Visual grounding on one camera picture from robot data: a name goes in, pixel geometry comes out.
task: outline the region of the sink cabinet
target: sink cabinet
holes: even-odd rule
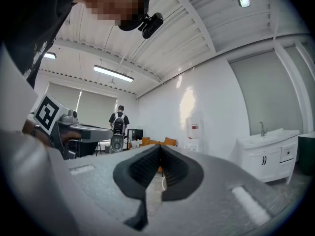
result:
[[[238,164],[255,178],[269,182],[286,178],[289,184],[293,173],[298,136],[260,147],[238,145]]]

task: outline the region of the sink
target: sink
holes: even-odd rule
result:
[[[267,132],[267,134],[263,137],[260,134],[258,134],[245,138],[238,138],[237,141],[244,148],[255,148],[269,144],[274,144],[289,139],[293,136],[297,136],[298,134],[300,134],[299,130],[285,130],[283,128],[280,128]]]

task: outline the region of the black t-shirt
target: black t-shirt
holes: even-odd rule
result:
[[[110,123],[113,123],[113,122],[114,122],[114,120],[115,120],[115,114],[116,114],[116,113],[113,113],[113,114],[111,115],[111,117],[110,117],[110,119],[109,119],[109,122],[110,122]],[[118,112],[118,117],[122,117],[122,116],[123,116],[123,112]],[[127,117],[127,116],[124,117],[124,123],[125,123],[125,125],[128,125],[128,124],[129,124],[129,120],[128,120],[128,117]]]
[[[16,7],[8,4],[4,9],[3,40],[15,65],[34,88],[41,60],[75,4],[73,0],[15,1]]]

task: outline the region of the green bin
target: green bin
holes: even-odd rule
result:
[[[313,175],[315,172],[315,132],[299,136],[299,165],[303,174]]]

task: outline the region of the white corrugated ceiling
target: white corrugated ceiling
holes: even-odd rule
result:
[[[50,49],[57,59],[44,59],[40,69],[51,76],[62,74],[143,94],[218,54],[267,38],[308,32],[287,0],[250,1],[249,7],[241,8],[237,0],[150,0],[149,14],[160,12],[164,24],[147,40],[137,29],[121,31],[111,22],[98,21],[77,4]],[[93,71],[95,64],[134,81],[99,74]]]

